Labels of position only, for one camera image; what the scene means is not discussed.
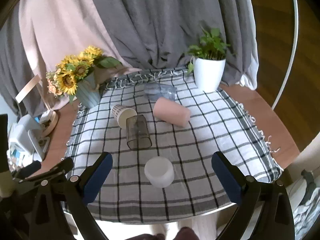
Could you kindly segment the sunflower bouquet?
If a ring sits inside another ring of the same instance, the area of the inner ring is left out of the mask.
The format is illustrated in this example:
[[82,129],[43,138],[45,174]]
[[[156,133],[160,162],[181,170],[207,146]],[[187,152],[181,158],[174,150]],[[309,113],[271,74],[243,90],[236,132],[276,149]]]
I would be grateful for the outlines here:
[[65,56],[53,72],[46,72],[48,92],[56,98],[66,95],[73,101],[80,82],[94,72],[95,67],[109,69],[118,65],[121,65],[118,59],[104,56],[100,48],[88,46],[78,55]]

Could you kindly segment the white tablet stand device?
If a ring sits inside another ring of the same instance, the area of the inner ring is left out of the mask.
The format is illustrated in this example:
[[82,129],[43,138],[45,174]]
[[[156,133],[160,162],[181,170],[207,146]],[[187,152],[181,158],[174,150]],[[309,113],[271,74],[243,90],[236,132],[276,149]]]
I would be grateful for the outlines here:
[[35,160],[44,161],[50,137],[42,135],[42,126],[29,114],[20,118],[9,135],[9,149],[17,150]]

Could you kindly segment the clear blue plastic cup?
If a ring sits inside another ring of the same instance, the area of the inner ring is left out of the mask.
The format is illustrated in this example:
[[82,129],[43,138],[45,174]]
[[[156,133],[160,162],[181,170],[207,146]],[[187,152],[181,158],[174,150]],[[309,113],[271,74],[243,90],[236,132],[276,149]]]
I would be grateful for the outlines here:
[[148,100],[153,102],[157,101],[159,98],[175,101],[177,88],[160,83],[146,83],[144,85],[144,95]]

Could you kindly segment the grey curtain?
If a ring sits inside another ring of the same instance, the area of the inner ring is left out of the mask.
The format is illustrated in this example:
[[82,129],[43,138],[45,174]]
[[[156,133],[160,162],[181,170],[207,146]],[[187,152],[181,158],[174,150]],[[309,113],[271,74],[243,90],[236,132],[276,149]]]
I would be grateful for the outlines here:
[[[259,68],[251,0],[93,0],[120,56],[139,70],[175,68],[189,61],[187,49],[204,29],[219,28],[231,45],[222,81],[257,87]],[[1,28],[1,96],[17,115],[41,114],[44,105],[33,89],[17,103],[16,95],[34,74],[23,46],[19,4]]]

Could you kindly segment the smoky square glass cup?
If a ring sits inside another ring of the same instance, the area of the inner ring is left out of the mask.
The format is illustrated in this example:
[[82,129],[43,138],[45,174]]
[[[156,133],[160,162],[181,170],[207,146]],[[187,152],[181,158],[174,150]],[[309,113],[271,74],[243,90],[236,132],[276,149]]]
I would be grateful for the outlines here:
[[152,146],[144,115],[135,115],[126,120],[126,140],[127,146],[132,151],[146,150]]

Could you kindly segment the white plastic cup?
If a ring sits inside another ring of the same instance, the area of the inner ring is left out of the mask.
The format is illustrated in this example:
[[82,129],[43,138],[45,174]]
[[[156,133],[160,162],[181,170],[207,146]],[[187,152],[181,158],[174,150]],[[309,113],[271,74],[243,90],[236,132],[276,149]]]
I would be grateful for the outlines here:
[[168,187],[174,180],[174,167],[165,157],[154,157],[146,162],[144,173],[149,182],[157,188]]

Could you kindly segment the pink curtain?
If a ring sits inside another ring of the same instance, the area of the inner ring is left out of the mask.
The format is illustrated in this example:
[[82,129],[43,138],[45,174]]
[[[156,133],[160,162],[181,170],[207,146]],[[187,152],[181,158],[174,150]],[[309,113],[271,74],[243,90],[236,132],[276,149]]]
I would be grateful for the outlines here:
[[77,55],[88,46],[100,48],[104,55],[116,58],[120,65],[97,69],[95,78],[109,78],[137,72],[118,52],[98,14],[93,0],[20,0],[19,25],[29,65],[42,80],[44,101],[51,109],[68,103],[64,96],[48,94],[46,72],[66,55]]

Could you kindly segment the white plant pot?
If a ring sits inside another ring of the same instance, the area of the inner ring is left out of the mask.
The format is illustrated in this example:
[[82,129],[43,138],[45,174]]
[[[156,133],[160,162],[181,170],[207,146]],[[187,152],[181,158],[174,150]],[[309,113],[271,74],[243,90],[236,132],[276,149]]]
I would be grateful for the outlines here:
[[222,79],[226,60],[196,59],[194,62],[194,79],[198,89],[215,92]]

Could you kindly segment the green potted plant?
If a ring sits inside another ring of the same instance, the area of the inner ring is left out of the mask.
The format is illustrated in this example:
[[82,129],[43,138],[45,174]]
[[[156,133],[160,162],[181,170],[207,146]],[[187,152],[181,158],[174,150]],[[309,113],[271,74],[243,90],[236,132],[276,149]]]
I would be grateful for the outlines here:
[[196,59],[220,61],[226,58],[227,49],[231,47],[221,37],[219,28],[206,30],[201,27],[203,35],[199,37],[198,44],[188,47],[188,54],[191,59],[188,63],[187,74],[194,71]]

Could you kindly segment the round wooden tray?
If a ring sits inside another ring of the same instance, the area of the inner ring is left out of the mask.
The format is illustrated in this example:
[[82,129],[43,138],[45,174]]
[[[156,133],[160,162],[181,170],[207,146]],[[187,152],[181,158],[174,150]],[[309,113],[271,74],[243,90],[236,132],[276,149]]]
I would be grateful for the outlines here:
[[39,120],[39,124],[43,128],[42,137],[46,137],[50,135],[50,133],[54,130],[59,120],[59,116],[56,111],[47,110],[45,111]]

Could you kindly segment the pink cup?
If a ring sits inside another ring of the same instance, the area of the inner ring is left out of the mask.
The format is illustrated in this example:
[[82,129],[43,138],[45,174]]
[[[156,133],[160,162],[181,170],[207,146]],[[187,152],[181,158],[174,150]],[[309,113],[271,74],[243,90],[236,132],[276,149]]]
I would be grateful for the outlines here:
[[164,122],[185,127],[190,120],[191,111],[179,103],[161,97],[154,105],[153,115]]

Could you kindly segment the checkered grey white tablecloth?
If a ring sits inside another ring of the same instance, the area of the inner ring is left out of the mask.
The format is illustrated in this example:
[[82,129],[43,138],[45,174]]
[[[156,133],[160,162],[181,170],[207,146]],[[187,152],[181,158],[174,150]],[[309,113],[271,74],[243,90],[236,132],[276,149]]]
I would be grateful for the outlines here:
[[[177,103],[191,111],[185,127],[153,116],[153,102],[144,96],[149,81],[177,88]],[[132,151],[126,132],[111,113],[114,105],[131,107],[146,118],[152,146]],[[192,75],[182,68],[143,71],[108,81],[99,105],[80,107],[67,142],[66,156],[74,161],[71,175],[80,175],[102,152],[112,154],[112,171],[95,201],[88,205],[94,218],[109,222],[151,224],[173,222],[219,210],[231,204],[211,158],[221,151],[243,174],[271,183],[282,174],[272,158],[262,131],[244,106],[223,89],[199,90]],[[144,166],[165,157],[175,178],[165,188],[154,187]]]

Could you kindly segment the plaid patterned paper cup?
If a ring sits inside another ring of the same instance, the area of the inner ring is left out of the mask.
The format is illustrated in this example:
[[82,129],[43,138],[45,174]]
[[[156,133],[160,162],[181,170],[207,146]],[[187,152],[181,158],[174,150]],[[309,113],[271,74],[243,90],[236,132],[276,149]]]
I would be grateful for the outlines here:
[[127,119],[136,116],[137,112],[133,108],[127,106],[114,105],[112,107],[112,115],[116,119],[118,126],[125,129]]

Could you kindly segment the light blue ribbed vase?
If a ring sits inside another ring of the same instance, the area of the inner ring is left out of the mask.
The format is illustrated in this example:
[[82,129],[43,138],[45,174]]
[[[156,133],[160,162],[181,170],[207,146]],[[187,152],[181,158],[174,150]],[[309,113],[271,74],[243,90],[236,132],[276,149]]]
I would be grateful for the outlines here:
[[101,95],[99,92],[99,85],[95,81],[94,72],[91,72],[91,74],[78,83],[76,97],[87,109],[99,105]]

